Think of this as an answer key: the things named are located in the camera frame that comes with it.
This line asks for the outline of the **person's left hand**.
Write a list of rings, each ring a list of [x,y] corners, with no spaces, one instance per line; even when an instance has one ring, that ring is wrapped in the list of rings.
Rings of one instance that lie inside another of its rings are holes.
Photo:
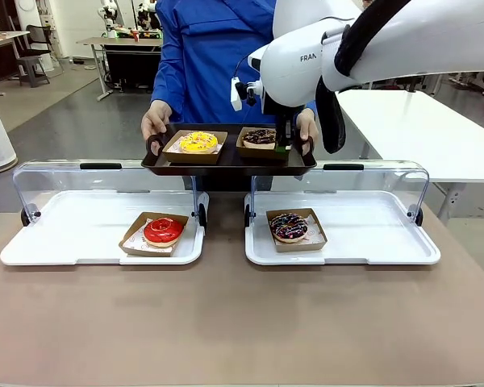
[[[303,141],[312,138],[315,142],[319,137],[319,129],[315,121],[315,112],[310,108],[303,109],[296,118],[296,127],[299,129]]]

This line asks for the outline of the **person's right hand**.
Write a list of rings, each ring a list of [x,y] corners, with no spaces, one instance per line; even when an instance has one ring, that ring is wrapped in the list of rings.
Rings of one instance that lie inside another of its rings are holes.
[[[166,133],[172,115],[171,107],[164,101],[154,100],[141,120],[141,132],[144,140],[151,135]]]

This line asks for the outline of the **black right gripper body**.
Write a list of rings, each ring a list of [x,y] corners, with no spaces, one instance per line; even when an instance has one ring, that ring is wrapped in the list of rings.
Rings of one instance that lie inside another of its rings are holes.
[[[268,116],[293,116],[299,114],[305,108],[304,105],[300,106],[284,106],[275,102],[267,93],[266,89],[263,90],[261,96],[261,112],[263,115]]]

